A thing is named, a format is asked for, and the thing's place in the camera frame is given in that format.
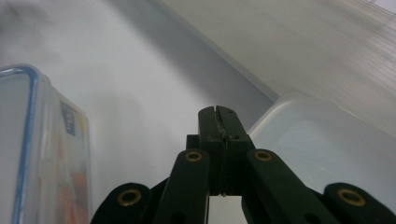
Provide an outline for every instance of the container lid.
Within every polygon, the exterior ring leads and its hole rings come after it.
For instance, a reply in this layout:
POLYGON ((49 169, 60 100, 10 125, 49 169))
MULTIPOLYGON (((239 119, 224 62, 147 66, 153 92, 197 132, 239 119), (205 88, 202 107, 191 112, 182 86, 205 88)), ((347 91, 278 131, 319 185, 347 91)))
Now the container lid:
POLYGON ((23 213, 38 80, 28 66, 0 69, 0 223, 23 213))
POLYGON ((396 140, 347 112, 296 93, 281 97, 250 130, 311 189, 360 187, 396 212, 396 140))

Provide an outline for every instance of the white container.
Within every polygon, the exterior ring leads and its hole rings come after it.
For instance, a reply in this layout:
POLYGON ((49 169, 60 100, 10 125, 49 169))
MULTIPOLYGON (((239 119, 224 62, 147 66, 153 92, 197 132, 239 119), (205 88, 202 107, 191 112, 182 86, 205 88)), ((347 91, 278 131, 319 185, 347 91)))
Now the white container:
POLYGON ((345 111, 291 93, 250 130, 311 189, 336 182, 368 191, 396 213, 396 140, 345 111))
POLYGON ((29 65, 0 69, 0 223, 85 224, 87 119, 29 65))

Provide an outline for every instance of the blue edge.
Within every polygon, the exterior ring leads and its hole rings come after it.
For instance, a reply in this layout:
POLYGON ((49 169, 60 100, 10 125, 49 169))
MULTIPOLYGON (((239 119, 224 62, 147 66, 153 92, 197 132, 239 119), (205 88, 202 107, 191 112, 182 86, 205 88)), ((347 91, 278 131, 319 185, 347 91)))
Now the blue edge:
POLYGON ((15 194, 14 212, 12 215, 12 224, 20 224, 22 221, 21 214, 24 212, 27 178, 29 175, 29 163, 30 163, 29 159, 30 159, 30 154, 31 154, 30 149, 33 139, 38 74, 36 69, 34 69, 30 65, 25 65, 25 64, 1 68, 0 72, 4 72, 7 70, 14 70, 14 71, 12 72, 12 74, 6 76, 27 75, 30 78, 30 83, 29 83, 30 94, 29 94, 27 113, 24 123, 24 131, 22 138, 23 142, 21 148, 21 160, 20 160, 18 180, 17 180, 17 191, 15 194))

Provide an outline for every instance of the blue label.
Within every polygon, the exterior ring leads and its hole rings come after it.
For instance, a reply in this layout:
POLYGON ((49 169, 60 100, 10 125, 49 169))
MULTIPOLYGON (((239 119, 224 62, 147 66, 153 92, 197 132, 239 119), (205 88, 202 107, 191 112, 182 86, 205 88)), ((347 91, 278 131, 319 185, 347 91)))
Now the blue label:
POLYGON ((62 114, 64 115, 64 126, 66 127, 66 132, 76 136, 74 109, 63 102, 61 102, 61 107, 62 114))

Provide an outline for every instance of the plastic container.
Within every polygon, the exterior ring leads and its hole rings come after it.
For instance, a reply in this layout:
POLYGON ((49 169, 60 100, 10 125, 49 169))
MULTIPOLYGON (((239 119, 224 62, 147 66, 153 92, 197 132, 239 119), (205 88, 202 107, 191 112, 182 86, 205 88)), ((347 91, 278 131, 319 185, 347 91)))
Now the plastic container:
POLYGON ((87 119, 29 65, 0 69, 0 223, 85 224, 87 119))
POLYGON ((396 213, 396 140, 345 111, 301 94, 281 97, 249 131, 311 189, 360 187, 396 213))

